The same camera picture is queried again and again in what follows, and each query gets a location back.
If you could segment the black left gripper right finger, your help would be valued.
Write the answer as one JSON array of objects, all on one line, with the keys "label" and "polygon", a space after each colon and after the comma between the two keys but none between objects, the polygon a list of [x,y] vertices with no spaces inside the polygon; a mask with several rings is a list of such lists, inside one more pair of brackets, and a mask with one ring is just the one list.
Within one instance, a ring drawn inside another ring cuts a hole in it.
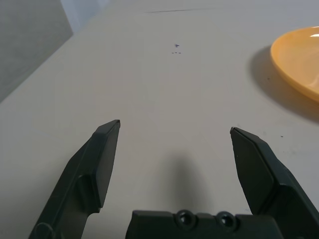
[{"label": "black left gripper right finger", "polygon": [[230,135],[252,214],[273,218],[286,239],[317,239],[319,213],[290,170],[258,136],[237,127]]}]

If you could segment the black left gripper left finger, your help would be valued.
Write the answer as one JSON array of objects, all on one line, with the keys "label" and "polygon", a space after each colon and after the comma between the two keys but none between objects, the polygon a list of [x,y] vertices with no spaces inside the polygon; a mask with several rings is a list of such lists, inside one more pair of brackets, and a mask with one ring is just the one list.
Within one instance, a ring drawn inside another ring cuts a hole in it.
[{"label": "black left gripper left finger", "polygon": [[71,157],[31,233],[31,239],[80,239],[87,219],[103,207],[120,129],[116,119],[99,126]]}]

